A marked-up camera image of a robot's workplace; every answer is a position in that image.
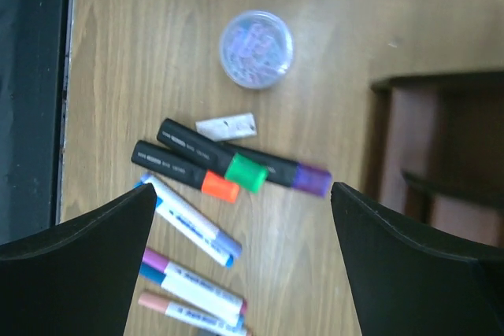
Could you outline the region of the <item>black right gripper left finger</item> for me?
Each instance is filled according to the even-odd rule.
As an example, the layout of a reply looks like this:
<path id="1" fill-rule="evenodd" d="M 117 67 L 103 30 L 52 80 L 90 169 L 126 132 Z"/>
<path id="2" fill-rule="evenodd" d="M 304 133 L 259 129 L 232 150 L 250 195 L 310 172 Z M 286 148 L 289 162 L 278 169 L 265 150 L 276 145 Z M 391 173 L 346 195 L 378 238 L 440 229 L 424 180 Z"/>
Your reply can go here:
<path id="1" fill-rule="evenodd" d="M 157 195 L 111 202 L 1 246 L 3 335 L 122 335 Z"/>

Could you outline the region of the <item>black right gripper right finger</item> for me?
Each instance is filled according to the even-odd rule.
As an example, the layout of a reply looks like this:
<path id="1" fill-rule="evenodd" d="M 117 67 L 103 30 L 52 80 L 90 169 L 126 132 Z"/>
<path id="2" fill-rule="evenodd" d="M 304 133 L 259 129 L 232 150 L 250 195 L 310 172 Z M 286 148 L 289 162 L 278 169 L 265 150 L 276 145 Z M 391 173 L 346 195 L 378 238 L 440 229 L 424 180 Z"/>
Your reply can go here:
<path id="1" fill-rule="evenodd" d="M 503 251 L 334 183 L 332 214 L 364 335 L 501 335 Z"/>

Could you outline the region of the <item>white marker magenta cap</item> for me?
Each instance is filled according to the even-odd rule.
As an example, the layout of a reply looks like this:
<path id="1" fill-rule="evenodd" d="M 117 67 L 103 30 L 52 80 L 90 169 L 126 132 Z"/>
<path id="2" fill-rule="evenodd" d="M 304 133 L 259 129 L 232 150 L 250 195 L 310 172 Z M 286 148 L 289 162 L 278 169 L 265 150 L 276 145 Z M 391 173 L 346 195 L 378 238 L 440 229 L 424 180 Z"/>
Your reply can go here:
<path id="1" fill-rule="evenodd" d="M 169 293 L 222 319 L 226 316 L 246 314 L 245 299 L 237 297 L 153 249 L 145 248 L 140 274 Z"/>

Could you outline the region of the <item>white marker salmon cap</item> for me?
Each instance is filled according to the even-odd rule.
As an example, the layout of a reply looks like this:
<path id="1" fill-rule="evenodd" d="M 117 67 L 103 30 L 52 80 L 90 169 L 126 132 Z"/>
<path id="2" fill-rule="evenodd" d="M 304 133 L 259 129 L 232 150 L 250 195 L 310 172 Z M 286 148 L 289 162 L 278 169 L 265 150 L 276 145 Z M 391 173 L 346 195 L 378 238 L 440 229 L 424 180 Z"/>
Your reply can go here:
<path id="1" fill-rule="evenodd" d="M 217 335 L 252 335 L 252 333 L 245 327 L 230 326 L 221 319 L 208 315 L 195 308 L 187 307 L 175 301 L 170 301 L 168 298 L 152 294 L 151 292 L 142 292 L 139 296 L 138 303 L 145 308 L 162 313 L 167 317 L 177 319 L 182 323 L 192 325 Z"/>

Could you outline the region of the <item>black highlighter orange cap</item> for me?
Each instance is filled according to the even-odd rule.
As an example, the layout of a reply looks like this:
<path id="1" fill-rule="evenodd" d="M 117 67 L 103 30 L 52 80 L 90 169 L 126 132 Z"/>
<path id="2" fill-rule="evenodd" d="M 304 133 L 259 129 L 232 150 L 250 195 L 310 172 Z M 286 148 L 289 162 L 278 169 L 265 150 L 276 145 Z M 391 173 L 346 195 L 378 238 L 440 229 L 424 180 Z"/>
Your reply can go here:
<path id="1" fill-rule="evenodd" d="M 135 144 L 131 161 L 147 170 L 230 203 L 234 203 L 239 194 L 239 186 L 236 183 L 149 142 L 138 141 Z"/>

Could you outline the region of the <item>black highlighter purple cap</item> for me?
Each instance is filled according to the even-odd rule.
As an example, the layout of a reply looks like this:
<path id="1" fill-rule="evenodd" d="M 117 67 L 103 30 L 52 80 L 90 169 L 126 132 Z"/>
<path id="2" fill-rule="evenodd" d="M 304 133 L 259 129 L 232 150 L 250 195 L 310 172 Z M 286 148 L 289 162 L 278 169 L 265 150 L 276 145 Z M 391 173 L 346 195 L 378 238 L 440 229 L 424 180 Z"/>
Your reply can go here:
<path id="1" fill-rule="evenodd" d="M 326 195 L 331 187 L 332 174 L 327 169 L 309 166 L 299 161 L 278 157 L 271 153 L 264 153 L 228 142 L 223 142 L 223 145 L 252 161 L 264 165 L 269 170 L 267 180 L 271 183 L 321 198 Z"/>

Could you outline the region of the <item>black highlighter green cap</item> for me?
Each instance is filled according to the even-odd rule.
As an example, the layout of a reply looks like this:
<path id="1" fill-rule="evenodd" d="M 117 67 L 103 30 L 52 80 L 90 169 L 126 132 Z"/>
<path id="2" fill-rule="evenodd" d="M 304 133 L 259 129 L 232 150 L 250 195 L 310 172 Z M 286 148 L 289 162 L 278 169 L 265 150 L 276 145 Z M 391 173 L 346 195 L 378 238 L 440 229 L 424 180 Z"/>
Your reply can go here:
<path id="1" fill-rule="evenodd" d="M 162 121 L 157 140 L 181 157 L 253 193 L 261 189 L 269 175 L 265 166 L 169 118 Z"/>

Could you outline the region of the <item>clear paper clip jar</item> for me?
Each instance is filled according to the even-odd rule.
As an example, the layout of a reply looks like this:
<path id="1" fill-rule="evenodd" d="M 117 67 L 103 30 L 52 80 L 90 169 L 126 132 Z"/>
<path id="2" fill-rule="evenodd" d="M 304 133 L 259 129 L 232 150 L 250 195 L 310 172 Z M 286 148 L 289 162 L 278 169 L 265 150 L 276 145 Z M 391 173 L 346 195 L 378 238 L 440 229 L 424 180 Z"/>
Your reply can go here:
<path id="1" fill-rule="evenodd" d="M 263 90 L 286 76 L 294 58 L 294 40 L 281 18 L 253 9 L 228 23 L 219 52 L 221 66 L 234 83 Z"/>

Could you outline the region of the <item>white marker teal cap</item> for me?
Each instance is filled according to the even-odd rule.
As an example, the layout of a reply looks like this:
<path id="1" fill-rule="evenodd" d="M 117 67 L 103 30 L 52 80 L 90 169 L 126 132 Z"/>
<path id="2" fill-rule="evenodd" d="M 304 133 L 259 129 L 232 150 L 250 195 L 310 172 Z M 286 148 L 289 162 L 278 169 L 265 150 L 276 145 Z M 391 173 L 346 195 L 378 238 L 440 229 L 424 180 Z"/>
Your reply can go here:
<path id="1" fill-rule="evenodd" d="M 162 289 L 198 308 L 222 319 L 230 326 L 244 326 L 241 297 L 229 293 L 178 264 L 169 263 L 159 271 L 147 263 L 141 263 L 139 274 L 157 283 Z"/>

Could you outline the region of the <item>white marker blue cap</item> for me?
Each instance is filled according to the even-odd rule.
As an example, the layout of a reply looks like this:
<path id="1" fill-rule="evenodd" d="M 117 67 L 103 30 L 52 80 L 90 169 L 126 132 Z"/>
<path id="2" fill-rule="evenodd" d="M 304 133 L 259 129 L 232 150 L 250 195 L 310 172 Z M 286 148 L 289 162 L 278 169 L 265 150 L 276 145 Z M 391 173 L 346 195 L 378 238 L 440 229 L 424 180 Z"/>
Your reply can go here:
<path id="1" fill-rule="evenodd" d="M 178 194 L 157 196 L 156 213 L 212 257 L 218 264 L 230 268 L 234 257 L 217 244 L 218 228 Z"/>

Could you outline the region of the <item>dark wooden desk organizer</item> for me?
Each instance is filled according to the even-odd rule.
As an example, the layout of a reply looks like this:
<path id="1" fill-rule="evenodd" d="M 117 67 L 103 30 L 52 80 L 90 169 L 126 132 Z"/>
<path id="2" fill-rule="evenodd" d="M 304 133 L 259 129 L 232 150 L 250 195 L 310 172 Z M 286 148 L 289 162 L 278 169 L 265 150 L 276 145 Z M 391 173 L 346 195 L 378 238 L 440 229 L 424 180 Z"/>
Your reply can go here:
<path id="1" fill-rule="evenodd" d="M 391 76 L 371 86 L 365 194 L 416 221 L 503 244 L 503 73 Z"/>

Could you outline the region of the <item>white marker lavender cap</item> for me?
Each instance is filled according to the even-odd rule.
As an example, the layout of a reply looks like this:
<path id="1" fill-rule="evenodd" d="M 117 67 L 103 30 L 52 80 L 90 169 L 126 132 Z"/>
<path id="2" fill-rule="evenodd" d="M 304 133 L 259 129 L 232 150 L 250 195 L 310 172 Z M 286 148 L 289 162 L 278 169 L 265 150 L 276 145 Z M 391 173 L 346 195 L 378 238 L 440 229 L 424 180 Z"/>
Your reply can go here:
<path id="1" fill-rule="evenodd" d="M 156 212 L 204 250 L 220 265 L 230 268 L 241 257 L 242 246 L 213 221 L 199 212 L 171 187 L 151 173 L 141 176 L 139 184 L 152 184 L 156 195 Z"/>

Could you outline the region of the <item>white eraser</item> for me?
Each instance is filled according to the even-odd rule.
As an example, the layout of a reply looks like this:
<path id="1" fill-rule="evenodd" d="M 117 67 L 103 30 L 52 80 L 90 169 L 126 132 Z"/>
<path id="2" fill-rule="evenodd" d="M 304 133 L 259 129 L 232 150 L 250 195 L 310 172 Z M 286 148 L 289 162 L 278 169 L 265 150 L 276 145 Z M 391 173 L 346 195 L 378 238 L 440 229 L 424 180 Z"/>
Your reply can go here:
<path id="1" fill-rule="evenodd" d="M 252 113 L 196 121 L 195 128 L 200 135 L 215 142 L 249 138 L 257 134 Z"/>

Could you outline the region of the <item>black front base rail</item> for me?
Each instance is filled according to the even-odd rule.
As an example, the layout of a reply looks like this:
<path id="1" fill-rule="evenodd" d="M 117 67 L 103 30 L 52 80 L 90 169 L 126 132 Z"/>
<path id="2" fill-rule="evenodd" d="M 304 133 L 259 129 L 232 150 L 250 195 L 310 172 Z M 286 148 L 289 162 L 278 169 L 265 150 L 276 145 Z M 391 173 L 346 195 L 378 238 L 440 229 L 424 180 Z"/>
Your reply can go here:
<path id="1" fill-rule="evenodd" d="M 1 0 L 1 242 L 58 219 L 72 0 Z"/>

